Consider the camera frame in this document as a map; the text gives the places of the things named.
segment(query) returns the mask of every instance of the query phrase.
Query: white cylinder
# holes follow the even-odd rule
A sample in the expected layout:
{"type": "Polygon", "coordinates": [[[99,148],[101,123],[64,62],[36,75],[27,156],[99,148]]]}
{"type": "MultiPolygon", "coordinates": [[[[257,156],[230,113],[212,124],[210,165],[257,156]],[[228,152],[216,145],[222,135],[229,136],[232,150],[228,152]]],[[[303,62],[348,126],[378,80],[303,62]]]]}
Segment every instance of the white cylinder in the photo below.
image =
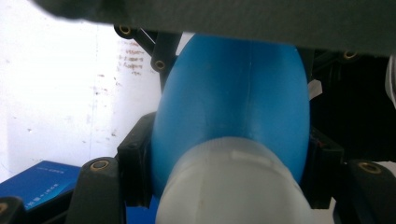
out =
{"type": "Polygon", "coordinates": [[[236,137],[187,151],[170,175],[157,224],[313,223],[290,171],[265,146],[236,137]]]}

